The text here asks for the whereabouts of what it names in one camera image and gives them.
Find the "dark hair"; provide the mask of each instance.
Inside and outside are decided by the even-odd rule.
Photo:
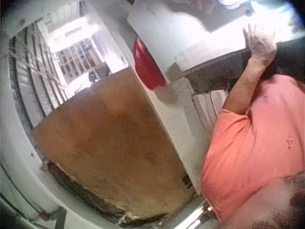
[[[284,181],[294,189],[289,209],[276,212],[271,221],[254,223],[251,229],[305,229],[305,170],[285,177]]]

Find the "wooden board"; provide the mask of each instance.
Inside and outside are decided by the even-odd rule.
[[[49,160],[131,216],[176,213],[193,197],[179,157],[130,69],[76,94],[34,135]]]

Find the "hand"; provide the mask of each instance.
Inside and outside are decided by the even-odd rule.
[[[266,30],[262,27],[248,25],[246,31],[248,45],[251,50],[251,58],[264,68],[275,58],[277,51],[275,43],[275,31]]]

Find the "white ceiling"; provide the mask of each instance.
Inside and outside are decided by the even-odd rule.
[[[75,1],[52,11],[43,18],[48,32],[51,33],[61,26],[80,17],[79,1]]]

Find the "person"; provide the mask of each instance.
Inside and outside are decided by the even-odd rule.
[[[223,229],[305,229],[305,87],[290,76],[261,80],[275,33],[249,26],[251,50],[218,116],[202,192]]]

